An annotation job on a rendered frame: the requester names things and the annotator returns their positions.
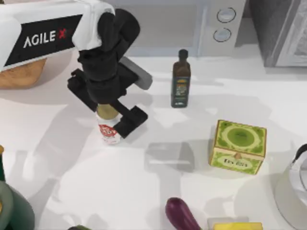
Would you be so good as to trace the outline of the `white bottle with red label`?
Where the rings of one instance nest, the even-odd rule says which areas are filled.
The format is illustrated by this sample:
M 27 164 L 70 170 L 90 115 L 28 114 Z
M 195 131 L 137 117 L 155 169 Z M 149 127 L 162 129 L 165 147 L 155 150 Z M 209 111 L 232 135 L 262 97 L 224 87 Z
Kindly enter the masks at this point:
M 122 137 L 113 128 L 120 120 L 119 112 L 109 104 L 98 104 L 96 118 L 103 141 L 109 145 L 119 143 Z

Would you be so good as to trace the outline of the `dark olive oil bottle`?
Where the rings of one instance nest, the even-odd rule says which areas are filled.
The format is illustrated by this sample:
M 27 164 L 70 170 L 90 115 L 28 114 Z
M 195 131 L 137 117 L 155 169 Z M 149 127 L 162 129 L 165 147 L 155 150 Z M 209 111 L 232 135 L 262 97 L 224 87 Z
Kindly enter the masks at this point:
M 188 106 L 191 69 L 188 63 L 188 51 L 181 49 L 178 52 L 178 61 L 173 64 L 171 106 L 185 108 Z

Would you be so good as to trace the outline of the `pale microwave oven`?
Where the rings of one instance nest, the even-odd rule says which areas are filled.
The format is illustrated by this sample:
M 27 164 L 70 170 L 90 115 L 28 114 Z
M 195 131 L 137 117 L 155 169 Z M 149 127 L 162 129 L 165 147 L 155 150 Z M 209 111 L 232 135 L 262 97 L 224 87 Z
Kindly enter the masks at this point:
M 186 49 L 190 57 L 231 55 L 246 0 L 104 0 L 130 12 L 140 24 L 140 34 L 127 51 L 131 57 L 176 57 Z M 229 23 L 217 20 L 220 9 L 231 7 L 236 17 Z M 231 38 L 213 39 L 219 28 L 228 28 Z

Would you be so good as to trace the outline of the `purple eggplant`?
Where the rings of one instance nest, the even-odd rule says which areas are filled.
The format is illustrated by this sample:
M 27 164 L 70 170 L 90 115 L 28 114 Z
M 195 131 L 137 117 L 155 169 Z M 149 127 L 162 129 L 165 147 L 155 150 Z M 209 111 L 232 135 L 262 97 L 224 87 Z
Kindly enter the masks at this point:
M 203 230 L 186 202 L 179 197 L 171 197 L 167 200 L 165 214 L 176 230 Z

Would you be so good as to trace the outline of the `green tea box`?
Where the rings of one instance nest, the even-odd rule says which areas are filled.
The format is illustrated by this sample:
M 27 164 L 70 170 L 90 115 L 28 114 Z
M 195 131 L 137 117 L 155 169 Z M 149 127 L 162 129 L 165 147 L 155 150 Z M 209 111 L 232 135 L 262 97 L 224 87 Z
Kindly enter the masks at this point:
M 218 120 L 209 164 L 256 175 L 266 156 L 267 129 Z

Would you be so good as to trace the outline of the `dark green bottle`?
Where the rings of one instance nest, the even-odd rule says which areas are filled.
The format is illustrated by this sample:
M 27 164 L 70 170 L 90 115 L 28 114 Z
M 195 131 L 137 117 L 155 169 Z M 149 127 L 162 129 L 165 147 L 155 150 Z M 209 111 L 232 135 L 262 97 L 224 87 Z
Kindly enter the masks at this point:
M 4 153 L 4 147 L 0 145 L 0 181 L 5 181 L 5 172 L 3 167 L 3 153 Z

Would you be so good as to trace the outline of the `round microwave knob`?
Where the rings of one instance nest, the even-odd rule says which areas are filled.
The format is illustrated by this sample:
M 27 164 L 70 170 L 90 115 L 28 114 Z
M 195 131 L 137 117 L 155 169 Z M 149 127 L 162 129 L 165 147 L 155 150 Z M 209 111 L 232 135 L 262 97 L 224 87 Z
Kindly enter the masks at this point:
M 216 29 L 213 33 L 213 39 L 218 43 L 228 41 L 231 38 L 231 36 L 232 36 L 231 30 L 225 27 Z
M 221 23 L 229 23 L 236 17 L 236 11 L 231 8 L 220 9 L 217 13 L 217 20 Z

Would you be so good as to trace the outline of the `green round container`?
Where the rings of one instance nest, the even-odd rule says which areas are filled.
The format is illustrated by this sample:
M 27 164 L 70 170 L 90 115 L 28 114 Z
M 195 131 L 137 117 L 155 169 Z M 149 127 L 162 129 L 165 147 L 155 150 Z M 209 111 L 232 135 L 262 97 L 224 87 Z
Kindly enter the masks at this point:
M 4 181 L 0 181 L 0 230 L 35 230 L 32 206 Z

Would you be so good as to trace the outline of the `yellow block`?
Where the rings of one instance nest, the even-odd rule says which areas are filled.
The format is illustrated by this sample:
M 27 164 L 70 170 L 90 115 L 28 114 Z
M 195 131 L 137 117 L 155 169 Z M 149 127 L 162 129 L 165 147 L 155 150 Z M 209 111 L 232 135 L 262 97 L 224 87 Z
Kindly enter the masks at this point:
M 209 218 L 209 230 L 263 230 L 261 222 L 249 222 L 246 217 Z

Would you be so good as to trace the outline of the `grey cabinet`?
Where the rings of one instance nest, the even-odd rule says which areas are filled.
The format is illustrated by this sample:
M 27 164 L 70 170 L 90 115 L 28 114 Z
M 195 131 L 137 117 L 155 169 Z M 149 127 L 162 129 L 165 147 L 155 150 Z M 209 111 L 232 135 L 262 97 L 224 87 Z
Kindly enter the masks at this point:
M 265 67 L 307 68 L 307 0 L 249 0 Z

